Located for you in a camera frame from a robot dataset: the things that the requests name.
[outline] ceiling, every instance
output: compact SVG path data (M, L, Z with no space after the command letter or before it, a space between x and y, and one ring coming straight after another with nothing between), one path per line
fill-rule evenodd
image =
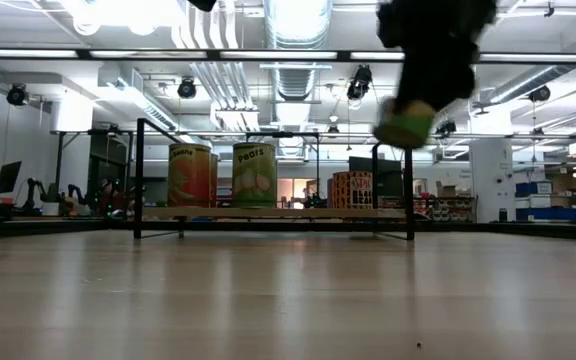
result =
M7 0L19 7L33 8L32 0ZM334 0L333 15L329 25L326 48L343 50L383 50L375 36L376 0ZM242 48L266 47L266 33L261 0L236 1L236 34ZM555 0L556 11L552 17L544 17L548 1L544 0L502 0L500 13L511 13L501 17L497 24L489 27L482 39L483 51L513 52L562 52L576 42L576 0ZM56 0L37 2L46 9L61 9ZM0 47L81 47L92 48L174 48L169 27L159 27L148 36L133 34L126 27L102 26L92 36L78 35L73 27L73 19L68 12L54 12L47 16L41 12L29 12L0 4ZM108 88L99 86L100 62L32 62L0 61L0 72L42 72L57 73L90 92L97 99L95 121L112 121L122 127L134 127L135 119L143 112L130 101L110 97ZM259 68L259 63L244 63L245 76L254 104L259 108L259 122L269 124L273 118L273 92L270 73ZM309 121L325 131L329 117L336 115L338 122L350 122L358 127L353 131L367 131L375 124L379 102L396 92L399 65L371 64L374 86L363 100L358 110L350 110L343 96L336 93L345 91L346 83L357 68L356 64L330 64L330 70L319 73L316 91L312 98L316 102L311 107ZM181 100L176 89L182 76L193 75L188 63L144 62L122 63L125 69L134 68L144 77L144 92L153 96L161 106L176 117L190 130L213 130L209 120L212 101L199 86L198 95L191 100ZM480 65L476 68L480 89L495 88L530 70L531 66L519 65ZM333 93L327 90L332 84ZM576 111L576 95L567 94L576 90L576 70L564 75L548 86L552 90L551 104L542 104L532 113L532 105L525 100L513 100L503 106L512 111L515 131L529 131L534 125L560 118ZM450 118L456 120L460 131L467 131L468 112L465 106L455 106ZM576 131L576 122L557 129L561 132Z

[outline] air duct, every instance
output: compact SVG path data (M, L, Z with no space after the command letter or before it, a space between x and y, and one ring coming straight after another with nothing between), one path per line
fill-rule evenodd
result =
M332 14L332 0L265 0L264 10L270 48L316 50L324 47ZM312 95L316 77L316 70L274 69L272 79L275 98L286 101L308 99ZM302 126L307 122L309 113L309 104L275 106L275 114L282 127Z
M563 52L576 52L576 43L564 49ZM575 69L576 65L537 66L492 92L484 94L481 105L497 105L516 99Z

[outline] wooden platform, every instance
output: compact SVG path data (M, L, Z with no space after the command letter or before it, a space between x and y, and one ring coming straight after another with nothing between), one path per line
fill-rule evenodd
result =
M576 359L576 241L0 240L0 360L181 358Z
M405 218L404 210L399 209L240 209L240 208L200 208L200 207L145 207L144 216L157 217L223 217L223 218Z

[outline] green can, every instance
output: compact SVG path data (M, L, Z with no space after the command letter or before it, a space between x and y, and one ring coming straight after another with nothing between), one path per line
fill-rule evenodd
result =
M263 143L233 146L233 207L275 207L277 204L277 161L275 147Z

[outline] computer screen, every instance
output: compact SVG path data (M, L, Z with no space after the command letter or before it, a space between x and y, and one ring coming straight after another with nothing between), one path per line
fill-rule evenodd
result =
M0 194L13 192L15 190L15 184L17 183L17 177L19 176L20 169L21 161L6 164L1 167Z

